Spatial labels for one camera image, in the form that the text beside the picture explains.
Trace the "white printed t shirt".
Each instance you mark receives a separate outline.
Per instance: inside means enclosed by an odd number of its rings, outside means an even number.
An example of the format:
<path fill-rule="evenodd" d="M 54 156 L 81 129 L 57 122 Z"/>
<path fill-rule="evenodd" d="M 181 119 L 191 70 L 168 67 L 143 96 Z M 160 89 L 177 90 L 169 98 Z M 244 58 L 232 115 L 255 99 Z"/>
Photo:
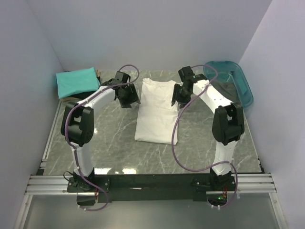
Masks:
<path fill-rule="evenodd" d="M 158 82 L 150 78 L 142 80 L 141 104 L 139 105 L 134 139 L 149 143 L 174 145 L 178 134 L 172 133 L 178 117 L 177 104 L 171 105 L 176 82 Z"/>

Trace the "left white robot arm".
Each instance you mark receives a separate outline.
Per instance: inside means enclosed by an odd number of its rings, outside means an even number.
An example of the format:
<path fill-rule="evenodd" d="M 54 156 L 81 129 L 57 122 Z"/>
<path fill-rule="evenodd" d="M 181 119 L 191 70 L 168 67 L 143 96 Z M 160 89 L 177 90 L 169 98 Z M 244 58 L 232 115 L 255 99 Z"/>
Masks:
<path fill-rule="evenodd" d="M 109 103 L 118 100 L 121 108 L 131 108 L 140 103 L 131 76 L 117 71 L 115 77 L 101 84 L 99 89 L 79 102 L 69 102 L 65 107 L 61 134 L 73 153 L 75 177 L 92 182 L 94 167 L 89 153 L 89 142 L 94 134 L 94 116 Z"/>

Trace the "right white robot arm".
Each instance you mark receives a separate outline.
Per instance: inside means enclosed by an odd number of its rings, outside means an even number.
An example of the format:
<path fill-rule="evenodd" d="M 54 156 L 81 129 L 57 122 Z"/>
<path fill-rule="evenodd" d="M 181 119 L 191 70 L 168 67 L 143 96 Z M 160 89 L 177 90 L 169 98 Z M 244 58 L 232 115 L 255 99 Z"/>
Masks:
<path fill-rule="evenodd" d="M 171 105 L 179 104 L 181 109 L 174 124 L 171 147 L 177 164 L 190 172 L 202 172 L 211 169 L 216 176 L 228 175 L 234 166 L 232 159 L 235 146 L 244 134 L 244 111 L 240 104 L 234 103 L 224 97 L 212 83 L 217 79 L 218 72 L 213 67 L 215 76 L 209 80 L 204 74 L 195 74 L 191 66 L 186 66 L 178 71 L 181 84 L 175 84 Z M 212 134 L 216 140 L 216 150 L 212 165 L 202 169 L 190 169 L 182 165 L 174 151 L 174 137 L 182 114 L 196 100 L 201 99 L 213 113 Z"/>

